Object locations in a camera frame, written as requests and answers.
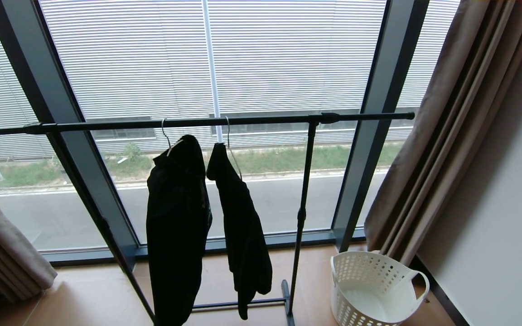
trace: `curtain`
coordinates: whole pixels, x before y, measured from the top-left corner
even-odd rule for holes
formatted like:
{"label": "curtain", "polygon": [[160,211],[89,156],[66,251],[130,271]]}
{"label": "curtain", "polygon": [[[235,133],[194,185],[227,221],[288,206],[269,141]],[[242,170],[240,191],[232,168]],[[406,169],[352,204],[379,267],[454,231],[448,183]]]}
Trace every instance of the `curtain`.
{"label": "curtain", "polygon": [[368,250],[410,263],[472,162],[521,59],[522,1],[462,0],[412,134],[366,218]]}
{"label": "curtain", "polygon": [[0,210],[0,293],[24,300],[51,287],[57,274]]}

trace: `wooden floor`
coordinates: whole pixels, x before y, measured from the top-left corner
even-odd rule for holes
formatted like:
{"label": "wooden floor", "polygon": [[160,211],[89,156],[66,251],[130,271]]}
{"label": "wooden floor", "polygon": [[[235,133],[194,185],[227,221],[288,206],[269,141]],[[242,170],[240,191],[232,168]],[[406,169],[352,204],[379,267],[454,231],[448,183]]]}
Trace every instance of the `wooden floor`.
{"label": "wooden floor", "polygon": [[[292,249],[270,252],[273,264],[273,290],[261,297],[281,297],[281,281],[290,280],[294,252]],[[335,326],[329,307],[332,287],[329,259],[337,254],[335,246],[304,248],[300,256],[298,287],[294,301],[297,326]],[[147,299],[152,293],[147,263],[134,270]],[[236,301],[232,274],[224,255],[203,259],[203,283],[196,303]],[[116,265],[58,269],[58,278],[51,289],[38,298],[18,305],[2,305],[0,325],[5,326],[149,326],[146,314],[132,286]],[[249,309],[243,321],[236,310],[193,312],[190,326],[286,326],[284,306]],[[453,326],[432,293],[404,326]]]}

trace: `hanging garment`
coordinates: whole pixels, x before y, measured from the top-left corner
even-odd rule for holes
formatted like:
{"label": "hanging garment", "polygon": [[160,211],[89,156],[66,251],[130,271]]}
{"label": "hanging garment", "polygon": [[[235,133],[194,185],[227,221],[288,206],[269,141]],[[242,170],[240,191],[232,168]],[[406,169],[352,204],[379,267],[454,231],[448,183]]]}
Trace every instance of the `hanging garment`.
{"label": "hanging garment", "polygon": [[197,139],[185,135],[154,164],[147,180],[146,233],[155,325],[179,326],[201,285],[212,221],[205,163]]}
{"label": "hanging garment", "polygon": [[239,316],[247,319],[247,305],[255,292],[271,291],[273,270],[259,215],[247,185],[241,181],[227,157],[223,144],[215,144],[207,177],[215,180],[224,214],[229,269],[238,291]]}

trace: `white wall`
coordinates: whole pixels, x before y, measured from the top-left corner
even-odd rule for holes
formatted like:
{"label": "white wall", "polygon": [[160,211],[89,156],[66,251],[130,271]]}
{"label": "white wall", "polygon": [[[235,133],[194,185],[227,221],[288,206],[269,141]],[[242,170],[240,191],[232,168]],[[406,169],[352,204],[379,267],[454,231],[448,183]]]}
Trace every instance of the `white wall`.
{"label": "white wall", "polygon": [[522,325],[522,63],[419,256],[471,325]]}

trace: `street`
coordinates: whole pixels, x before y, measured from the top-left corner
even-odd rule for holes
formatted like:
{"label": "street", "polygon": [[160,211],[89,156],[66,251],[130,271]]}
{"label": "street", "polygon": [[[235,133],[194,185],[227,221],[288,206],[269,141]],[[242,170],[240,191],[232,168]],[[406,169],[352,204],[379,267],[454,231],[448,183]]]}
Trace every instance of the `street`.
{"label": "street", "polygon": [[[365,208],[371,206],[384,177],[385,173],[373,176],[364,203]],[[341,175],[315,176],[310,179],[305,230],[331,227],[341,184]],[[302,187],[300,177],[249,180],[247,186],[265,233],[296,229]],[[223,211],[219,193],[215,184],[209,182],[207,191],[213,213],[209,237],[223,237]],[[118,193],[140,241],[145,243],[147,188],[120,188]],[[0,195],[0,208],[39,250],[106,246],[78,194],[73,190]],[[364,219],[365,214],[362,212],[358,225]]]}

